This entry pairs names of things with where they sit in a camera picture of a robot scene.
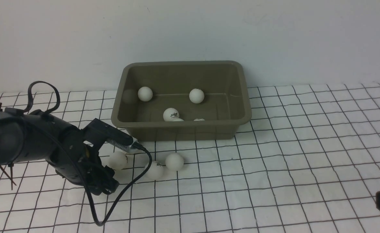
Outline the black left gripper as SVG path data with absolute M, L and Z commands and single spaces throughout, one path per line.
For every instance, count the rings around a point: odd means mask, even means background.
M 56 173 L 74 185 L 87 185 L 94 195 L 112 194 L 119 186 L 115 171 L 103 166 L 99 150 L 105 137 L 84 130 L 66 130 L 58 137 L 64 151 L 55 149 L 46 161 Z

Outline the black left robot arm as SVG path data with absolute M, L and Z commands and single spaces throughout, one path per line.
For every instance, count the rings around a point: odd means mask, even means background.
M 0 165 L 44 159 L 70 183 L 86 184 L 94 195 L 111 194 L 119 182 L 102 165 L 99 150 L 116 132 L 97 118 L 79 129 L 41 110 L 21 116 L 0 112 Z

